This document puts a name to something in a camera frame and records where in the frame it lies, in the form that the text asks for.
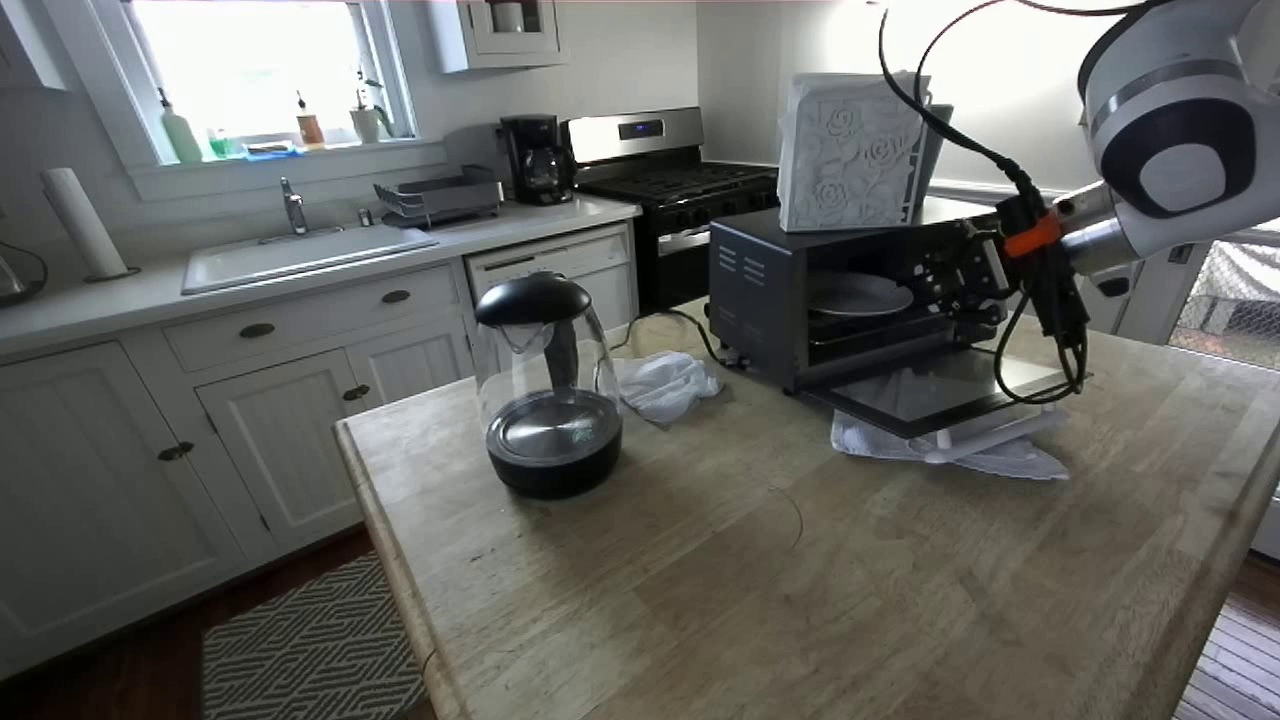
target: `floor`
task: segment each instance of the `floor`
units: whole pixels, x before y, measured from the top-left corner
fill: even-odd
[[[201,716],[201,637],[351,557],[334,535],[179,613],[0,683],[0,720],[179,720]],[[1177,720],[1280,720],[1280,565],[1247,557]]]

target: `paper towel roll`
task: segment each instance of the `paper towel roll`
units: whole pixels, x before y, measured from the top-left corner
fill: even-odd
[[[118,261],[104,220],[84,197],[81,177],[70,166],[45,166],[38,180],[50,210],[65,220],[70,244],[81,246],[86,275],[91,279],[129,275],[129,264]]]

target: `coffee maker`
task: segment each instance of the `coffee maker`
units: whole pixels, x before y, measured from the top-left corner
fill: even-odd
[[[563,202],[571,197],[571,147],[555,117],[502,117],[496,134],[512,158],[514,202]]]

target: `stove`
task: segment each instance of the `stove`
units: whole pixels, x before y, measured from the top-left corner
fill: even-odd
[[[577,184],[590,197],[638,202],[638,312],[709,296],[709,220],[775,207],[775,170],[699,158],[699,112],[567,119]]]

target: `table top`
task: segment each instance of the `table top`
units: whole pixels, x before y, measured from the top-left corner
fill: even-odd
[[[629,351],[699,351],[653,316]],[[846,458],[833,412],[750,377],[653,429],[589,495],[514,499],[477,388],[338,439],[447,716],[1159,716],[1277,489],[1280,381],[1091,338],[1034,434],[1069,484]]]

